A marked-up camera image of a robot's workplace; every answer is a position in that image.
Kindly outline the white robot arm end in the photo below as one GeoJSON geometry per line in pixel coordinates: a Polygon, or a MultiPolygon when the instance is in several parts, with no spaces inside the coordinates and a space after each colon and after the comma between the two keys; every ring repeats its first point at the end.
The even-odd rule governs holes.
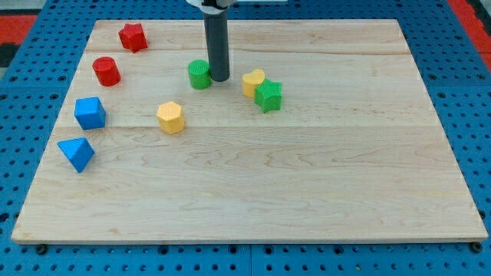
{"type": "Polygon", "coordinates": [[[186,0],[193,7],[208,15],[218,15],[234,5],[237,0],[186,0]]]}

